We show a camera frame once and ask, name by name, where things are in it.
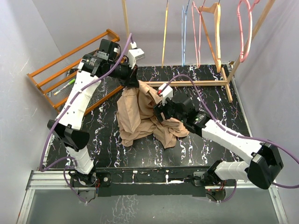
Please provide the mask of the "beige t shirt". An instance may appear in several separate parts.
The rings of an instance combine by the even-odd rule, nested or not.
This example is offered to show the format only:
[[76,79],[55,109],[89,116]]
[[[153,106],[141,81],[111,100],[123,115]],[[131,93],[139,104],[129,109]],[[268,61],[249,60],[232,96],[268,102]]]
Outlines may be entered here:
[[177,119],[157,120],[153,108],[161,99],[157,90],[143,81],[139,81],[138,88],[124,88],[116,113],[123,146],[130,147],[134,140],[153,134],[164,148],[170,148],[176,145],[177,138],[189,134]]

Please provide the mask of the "gold yellow hanger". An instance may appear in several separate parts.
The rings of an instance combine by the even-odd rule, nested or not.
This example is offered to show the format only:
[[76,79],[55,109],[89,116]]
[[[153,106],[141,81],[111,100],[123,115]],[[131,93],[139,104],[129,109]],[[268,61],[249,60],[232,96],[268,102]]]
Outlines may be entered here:
[[168,21],[168,8],[169,8],[169,1],[166,2],[166,9],[165,9],[165,21],[164,21],[164,37],[163,37],[163,48],[162,48],[162,62],[161,67],[164,67],[164,55],[165,55],[165,46],[166,46],[166,34],[167,34],[167,21]]

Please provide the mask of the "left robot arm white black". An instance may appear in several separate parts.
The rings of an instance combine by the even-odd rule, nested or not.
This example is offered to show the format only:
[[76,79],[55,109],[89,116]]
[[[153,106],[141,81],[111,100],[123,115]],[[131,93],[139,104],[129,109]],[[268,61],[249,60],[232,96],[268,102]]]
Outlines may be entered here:
[[94,185],[97,178],[87,149],[90,135],[82,131],[81,126],[95,90],[105,77],[119,80],[123,87],[139,86],[136,61],[139,56],[144,56],[144,52],[132,39],[127,41],[126,47],[131,48],[127,55],[118,43],[103,39],[97,50],[85,54],[79,62],[75,83],[62,111],[47,124],[75,162],[72,178],[86,186]]

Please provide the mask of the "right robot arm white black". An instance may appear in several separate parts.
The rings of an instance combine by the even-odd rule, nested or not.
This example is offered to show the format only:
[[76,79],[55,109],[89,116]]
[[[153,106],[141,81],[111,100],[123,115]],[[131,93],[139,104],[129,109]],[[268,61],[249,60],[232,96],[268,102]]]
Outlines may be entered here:
[[229,128],[221,129],[218,121],[196,110],[189,98],[180,103],[167,98],[156,104],[153,110],[159,122],[175,118],[189,132],[216,142],[242,158],[239,162],[217,160],[197,178],[204,184],[219,185],[226,180],[244,180],[268,189],[284,167],[277,146],[247,139]]

